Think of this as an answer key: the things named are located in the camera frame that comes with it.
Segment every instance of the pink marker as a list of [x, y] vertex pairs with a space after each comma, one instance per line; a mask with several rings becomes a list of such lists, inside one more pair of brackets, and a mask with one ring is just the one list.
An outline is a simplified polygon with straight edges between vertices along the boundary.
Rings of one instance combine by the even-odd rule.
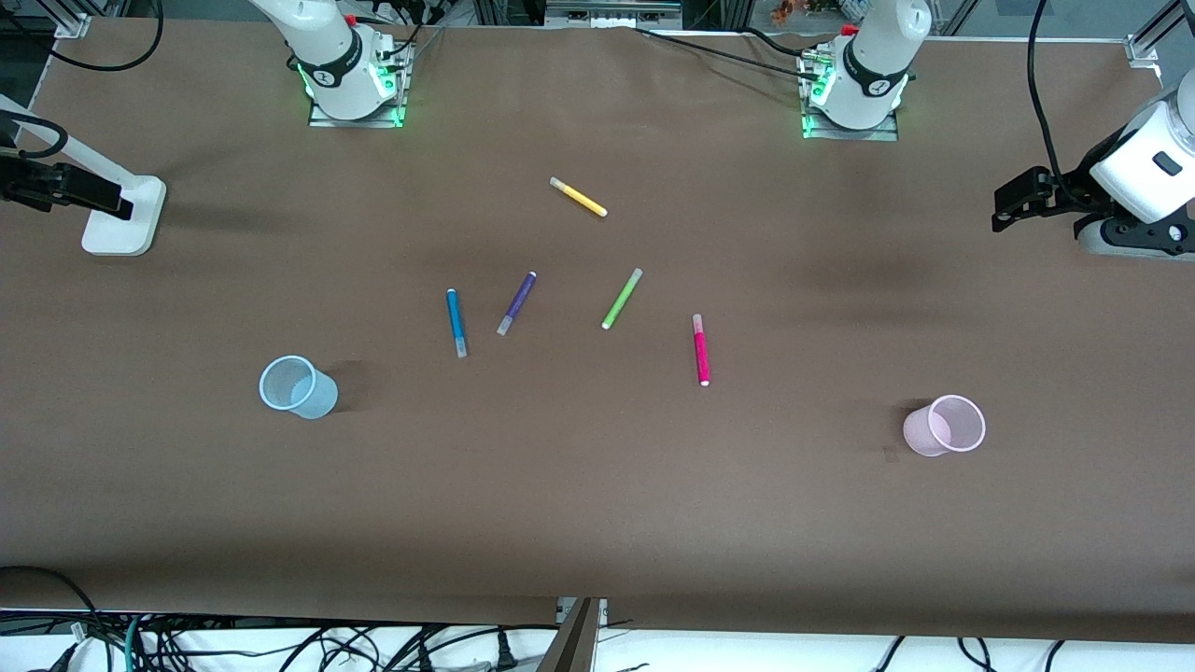
[[710, 386], [710, 360], [705, 355], [705, 328], [701, 326], [701, 316], [693, 316], [693, 349], [697, 352], [697, 381], [701, 387]]

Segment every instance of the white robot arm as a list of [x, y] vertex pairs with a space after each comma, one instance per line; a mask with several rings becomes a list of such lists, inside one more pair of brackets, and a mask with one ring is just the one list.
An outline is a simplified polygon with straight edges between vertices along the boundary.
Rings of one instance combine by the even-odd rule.
[[327, 116], [360, 120], [394, 98], [394, 39], [350, 25], [336, 0], [249, 0], [282, 31], [307, 92]]
[[1035, 166], [995, 191], [992, 231], [1031, 216], [1084, 213], [1074, 236], [1101, 255], [1195, 261], [1195, 69], [1062, 176]]
[[872, 0], [857, 35], [821, 47], [831, 63], [809, 103], [844, 128], [875, 128], [900, 105], [908, 66], [932, 23], [925, 0]]

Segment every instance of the marker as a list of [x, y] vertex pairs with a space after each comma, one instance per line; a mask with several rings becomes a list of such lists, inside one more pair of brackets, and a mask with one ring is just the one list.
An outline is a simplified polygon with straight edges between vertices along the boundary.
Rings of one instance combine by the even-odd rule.
[[510, 300], [510, 307], [507, 308], [507, 317], [502, 318], [502, 324], [498, 325], [498, 336], [505, 336], [507, 330], [510, 329], [510, 323], [519, 317], [519, 310], [522, 308], [522, 303], [527, 300], [527, 294], [531, 294], [531, 288], [535, 286], [535, 271], [527, 274], [523, 277], [523, 283], [519, 286], [519, 291], [515, 292], [515, 298]]
[[705, 328], [701, 316], [693, 316], [693, 350], [697, 353], [697, 381], [701, 387], [710, 386], [710, 360], [705, 354]]
[[568, 184], [560, 182], [559, 179], [556, 179], [554, 177], [551, 179], [551, 183], [552, 187], [556, 187], [557, 189], [563, 191], [569, 198], [572, 198], [574, 201], [589, 208], [589, 210], [593, 212], [595, 215], [606, 216], [606, 208], [595, 203], [593, 198], [590, 198], [589, 196], [586, 196], [581, 191], [577, 191], [576, 189], [569, 187]]
[[456, 291], [448, 288], [448, 319], [452, 320], [452, 337], [456, 341], [456, 356], [465, 359], [468, 352], [465, 350], [465, 325], [460, 323], [460, 306], [456, 305]]
[[614, 299], [614, 305], [609, 307], [609, 312], [606, 313], [606, 319], [601, 320], [602, 329], [609, 329], [614, 326], [614, 320], [618, 319], [618, 313], [623, 312], [623, 306], [626, 305], [626, 300], [631, 298], [631, 292], [635, 292], [635, 286], [639, 283], [639, 279], [643, 277], [643, 269], [637, 268], [635, 273], [631, 274], [631, 279], [626, 281], [626, 286], [618, 294], [618, 299]]

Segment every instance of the purple marker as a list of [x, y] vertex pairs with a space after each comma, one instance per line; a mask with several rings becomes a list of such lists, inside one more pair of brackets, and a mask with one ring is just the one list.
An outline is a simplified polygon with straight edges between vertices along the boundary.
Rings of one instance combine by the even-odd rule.
[[507, 335], [510, 323], [515, 320], [519, 308], [522, 307], [522, 303], [527, 300], [527, 294], [531, 294], [531, 288], [534, 286], [535, 271], [533, 270], [527, 274], [527, 277], [523, 277], [523, 283], [519, 286], [519, 292], [515, 293], [515, 298], [510, 301], [510, 307], [507, 308], [507, 317], [502, 318], [502, 324], [498, 325], [498, 336]]

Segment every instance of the white stand base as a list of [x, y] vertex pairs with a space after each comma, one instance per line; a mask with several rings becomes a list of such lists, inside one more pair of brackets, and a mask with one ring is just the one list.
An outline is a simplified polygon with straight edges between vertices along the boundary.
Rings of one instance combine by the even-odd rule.
[[133, 203], [133, 219], [123, 221], [92, 210], [82, 232], [84, 250], [92, 255], [135, 257], [149, 249], [166, 201], [166, 183], [152, 175], [139, 175], [133, 189], [121, 189], [121, 197]]

